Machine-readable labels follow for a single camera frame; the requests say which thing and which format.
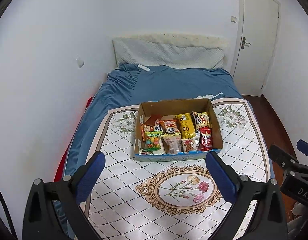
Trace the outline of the white remote on bed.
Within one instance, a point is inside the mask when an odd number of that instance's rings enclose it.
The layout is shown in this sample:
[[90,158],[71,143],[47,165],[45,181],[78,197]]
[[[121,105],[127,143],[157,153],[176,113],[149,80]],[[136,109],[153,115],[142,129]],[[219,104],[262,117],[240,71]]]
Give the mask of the white remote on bed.
[[146,67],[146,66],[143,66],[142,64],[138,64],[138,68],[144,70],[144,71],[147,71],[149,72],[150,71],[150,68]]

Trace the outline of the cookie picture snack bag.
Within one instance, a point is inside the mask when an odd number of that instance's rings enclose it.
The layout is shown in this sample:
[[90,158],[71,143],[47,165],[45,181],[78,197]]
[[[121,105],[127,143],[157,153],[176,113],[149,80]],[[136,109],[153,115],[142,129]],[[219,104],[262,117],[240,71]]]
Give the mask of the cookie picture snack bag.
[[190,139],[182,139],[181,143],[182,143],[184,153],[197,151],[199,148],[199,137],[192,137]]

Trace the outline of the floral patterned tablecloth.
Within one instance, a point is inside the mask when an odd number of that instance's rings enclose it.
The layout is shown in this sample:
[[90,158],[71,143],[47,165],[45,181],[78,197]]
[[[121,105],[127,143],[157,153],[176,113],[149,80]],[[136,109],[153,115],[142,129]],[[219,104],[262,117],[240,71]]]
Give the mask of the floral patterned tablecloth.
[[[266,144],[246,100],[213,101],[223,148],[219,157],[253,181],[271,177]],[[205,161],[141,162],[134,156],[138,105],[110,110],[89,153],[106,165],[81,209],[103,239],[208,239],[230,209]]]

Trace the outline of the blue bed sheet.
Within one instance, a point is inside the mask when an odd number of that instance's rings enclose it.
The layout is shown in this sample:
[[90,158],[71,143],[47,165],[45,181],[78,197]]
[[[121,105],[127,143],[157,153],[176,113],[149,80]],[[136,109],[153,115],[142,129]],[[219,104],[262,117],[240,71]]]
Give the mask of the blue bed sheet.
[[[121,64],[108,74],[82,116],[70,143],[64,174],[73,174],[86,162],[89,149],[103,118],[111,109],[148,101],[194,99],[213,95],[215,98],[241,98],[231,75],[222,68],[174,69],[151,67],[149,72],[133,64]],[[136,192],[136,184],[166,168],[159,163],[142,163],[132,157],[134,135],[119,135],[111,127],[105,147],[108,164],[97,189],[93,190],[89,214],[94,226],[111,223],[149,207]]]

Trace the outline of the white crumpled plastic bag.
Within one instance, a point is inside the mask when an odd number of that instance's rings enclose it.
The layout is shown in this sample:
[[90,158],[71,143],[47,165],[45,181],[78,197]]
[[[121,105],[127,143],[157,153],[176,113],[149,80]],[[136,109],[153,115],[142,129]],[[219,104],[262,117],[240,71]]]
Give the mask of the white crumpled plastic bag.
[[198,96],[196,97],[197,99],[209,99],[209,100],[213,100],[213,99],[217,99],[218,97],[222,97],[223,96],[223,93],[220,92],[216,95],[213,95],[213,94],[207,94],[207,95],[202,95],[202,96]]

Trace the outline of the white door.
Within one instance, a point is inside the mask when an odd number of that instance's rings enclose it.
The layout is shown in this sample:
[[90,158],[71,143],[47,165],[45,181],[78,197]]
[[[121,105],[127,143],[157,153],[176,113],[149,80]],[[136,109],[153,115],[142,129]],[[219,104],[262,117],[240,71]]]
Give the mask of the white door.
[[[241,94],[262,94],[273,62],[279,15],[278,0],[239,0],[238,33],[231,75]],[[241,49],[243,37],[251,45]]]

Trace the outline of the white quilted headboard pillow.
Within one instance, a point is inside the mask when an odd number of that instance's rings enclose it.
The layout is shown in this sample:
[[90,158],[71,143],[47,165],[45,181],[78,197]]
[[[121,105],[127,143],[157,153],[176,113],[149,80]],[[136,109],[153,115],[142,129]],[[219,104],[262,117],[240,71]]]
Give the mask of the white quilted headboard pillow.
[[117,64],[172,68],[222,68],[225,38],[192,34],[143,34],[112,40]]

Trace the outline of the colourful candy ball bag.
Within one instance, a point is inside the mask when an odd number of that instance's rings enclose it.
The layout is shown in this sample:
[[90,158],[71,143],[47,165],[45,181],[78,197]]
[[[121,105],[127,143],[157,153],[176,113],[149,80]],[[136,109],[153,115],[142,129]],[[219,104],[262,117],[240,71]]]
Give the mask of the colourful candy ball bag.
[[163,146],[161,146],[160,139],[161,139],[162,131],[149,131],[145,132],[145,152],[154,152],[159,151],[163,152]]

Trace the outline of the pale green snack packet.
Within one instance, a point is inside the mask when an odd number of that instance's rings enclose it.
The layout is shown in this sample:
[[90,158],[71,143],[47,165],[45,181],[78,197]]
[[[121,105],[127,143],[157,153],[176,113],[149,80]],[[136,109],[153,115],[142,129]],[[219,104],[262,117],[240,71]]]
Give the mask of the pale green snack packet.
[[181,136],[180,134],[176,135],[163,135],[162,139],[166,144],[166,153],[167,154],[178,154],[182,150],[181,145]]

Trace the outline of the brown jelly cup snack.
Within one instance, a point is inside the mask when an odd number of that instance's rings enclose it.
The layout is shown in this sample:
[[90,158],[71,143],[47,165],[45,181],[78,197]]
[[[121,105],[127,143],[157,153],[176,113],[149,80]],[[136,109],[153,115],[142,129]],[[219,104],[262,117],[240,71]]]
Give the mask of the brown jelly cup snack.
[[151,115],[145,122],[145,125],[154,126],[162,119],[162,115]]

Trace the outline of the orange crispy snack bag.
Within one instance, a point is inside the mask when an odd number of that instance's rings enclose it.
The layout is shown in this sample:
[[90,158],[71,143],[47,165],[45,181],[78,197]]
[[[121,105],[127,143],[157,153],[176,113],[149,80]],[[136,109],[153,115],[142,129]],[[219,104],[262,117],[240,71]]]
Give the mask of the orange crispy snack bag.
[[151,125],[146,125],[146,124],[141,124],[140,125],[140,129],[141,129],[141,135],[142,135],[142,140],[143,142],[146,141],[146,132],[153,132],[154,131],[154,127]]

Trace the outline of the white wall socket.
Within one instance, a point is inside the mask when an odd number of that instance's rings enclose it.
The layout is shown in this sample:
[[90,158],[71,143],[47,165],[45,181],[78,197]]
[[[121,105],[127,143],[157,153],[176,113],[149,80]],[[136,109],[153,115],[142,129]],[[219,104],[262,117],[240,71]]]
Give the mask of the white wall socket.
[[76,63],[77,63],[77,65],[78,65],[79,68],[81,68],[81,67],[83,67],[83,66],[85,65],[85,62],[84,62],[83,59],[80,58],[80,57],[77,57],[77,58],[76,58]]

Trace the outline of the yellow panda snack bag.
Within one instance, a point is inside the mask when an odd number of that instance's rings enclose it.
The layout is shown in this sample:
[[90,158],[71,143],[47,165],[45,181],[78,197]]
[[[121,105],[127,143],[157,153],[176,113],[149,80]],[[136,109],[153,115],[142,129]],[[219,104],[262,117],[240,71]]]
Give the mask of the yellow panda snack bag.
[[211,128],[212,124],[209,115],[206,112],[192,112],[196,129],[208,127]]

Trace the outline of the cardboard milk box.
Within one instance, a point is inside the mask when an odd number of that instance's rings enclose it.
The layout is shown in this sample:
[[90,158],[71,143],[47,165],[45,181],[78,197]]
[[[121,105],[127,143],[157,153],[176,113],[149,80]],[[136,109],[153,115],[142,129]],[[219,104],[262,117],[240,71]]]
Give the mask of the cardboard milk box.
[[175,118],[178,114],[190,113],[192,117],[192,122],[194,129],[196,130],[196,136],[200,138],[199,129],[196,129],[194,117],[192,112],[206,112],[209,115],[212,127],[212,150],[219,152],[223,148],[223,139],[221,135],[221,129],[216,117],[216,113],[213,109],[211,100],[209,99],[184,99],[184,100],[164,100],[158,102],[143,102],[139,105],[138,117],[136,120],[135,126],[135,143],[134,143],[134,156],[138,161],[148,162],[148,161],[180,161],[180,160],[194,160],[194,159],[204,159],[207,152],[210,151],[192,151],[189,153],[183,152],[183,147],[181,152],[178,154],[167,154],[166,153],[166,144],[162,139],[165,134],[160,126],[159,122],[154,125],[154,131],[162,131],[160,143],[163,146],[163,152],[154,151],[154,152],[145,152],[145,142],[142,140],[140,125],[151,115],[162,115],[161,120],[176,120],[177,127],[179,129],[179,124]]

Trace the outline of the yellow chocolate snack bag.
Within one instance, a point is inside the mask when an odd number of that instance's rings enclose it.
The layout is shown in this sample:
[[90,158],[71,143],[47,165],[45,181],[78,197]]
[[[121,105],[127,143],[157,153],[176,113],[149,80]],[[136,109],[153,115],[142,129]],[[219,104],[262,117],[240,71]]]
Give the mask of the yellow chocolate snack bag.
[[175,116],[179,124],[182,139],[190,139],[196,136],[196,130],[190,113],[178,114]]

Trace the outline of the panda cookie snack bag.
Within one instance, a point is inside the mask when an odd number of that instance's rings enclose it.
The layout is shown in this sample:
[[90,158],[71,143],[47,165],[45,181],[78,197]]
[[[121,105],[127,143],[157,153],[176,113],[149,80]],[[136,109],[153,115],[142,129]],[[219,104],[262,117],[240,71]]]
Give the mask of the panda cookie snack bag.
[[162,130],[165,134],[170,135],[170,134],[180,133],[175,119],[161,120],[159,121],[159,124],[162,127]]

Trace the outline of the white wall switch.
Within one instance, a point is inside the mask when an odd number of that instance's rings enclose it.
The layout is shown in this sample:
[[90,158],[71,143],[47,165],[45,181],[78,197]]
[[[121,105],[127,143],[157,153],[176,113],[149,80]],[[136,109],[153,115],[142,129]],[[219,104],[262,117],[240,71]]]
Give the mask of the white wall switch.
[[231,16],[231,22],[236,23],[237,22],[237,18],[235,16]]

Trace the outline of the red small snack packet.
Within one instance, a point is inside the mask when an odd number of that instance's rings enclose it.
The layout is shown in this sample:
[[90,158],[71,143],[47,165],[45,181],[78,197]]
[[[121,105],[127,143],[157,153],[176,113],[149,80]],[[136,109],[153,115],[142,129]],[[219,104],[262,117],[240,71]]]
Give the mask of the red small snack packet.
[[212,150],[212,130],[208,126],[199,129],[200,139],[198,149],[200,151]]

